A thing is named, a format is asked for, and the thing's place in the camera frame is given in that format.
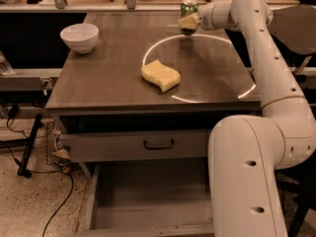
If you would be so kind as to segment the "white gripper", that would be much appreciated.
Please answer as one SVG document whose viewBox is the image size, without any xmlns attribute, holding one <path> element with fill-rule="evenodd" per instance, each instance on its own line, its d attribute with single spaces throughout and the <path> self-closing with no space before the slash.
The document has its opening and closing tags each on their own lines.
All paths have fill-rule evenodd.
<svg viewBox="0 0 316 237">
<path fill-rule="evenodd" d="M 200 25 L 206 31 L 236 30 L 230 14 L 231 1 L 212 2 L 201 6 L 197 13 L 192 13 L 178 20 L 181 29 L 196 30 Z"/>
</svg>

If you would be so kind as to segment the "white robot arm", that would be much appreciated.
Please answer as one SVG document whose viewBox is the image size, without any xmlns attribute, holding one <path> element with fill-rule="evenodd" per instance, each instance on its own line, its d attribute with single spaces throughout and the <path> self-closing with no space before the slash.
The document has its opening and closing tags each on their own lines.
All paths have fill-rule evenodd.
<svg viewBox="0 0 316 237">
<path fill-rule="evenodd" d="M 242 33 L 259 93 L 259 116 L 230 116 L 212 129 L 208 171 L 214 237 L 287 237 L 275 171 L 314 151 L 316 123 L 268 24 L 263 0 L 207 4 L 190 21 L 207 31 Z"/>
</svg>

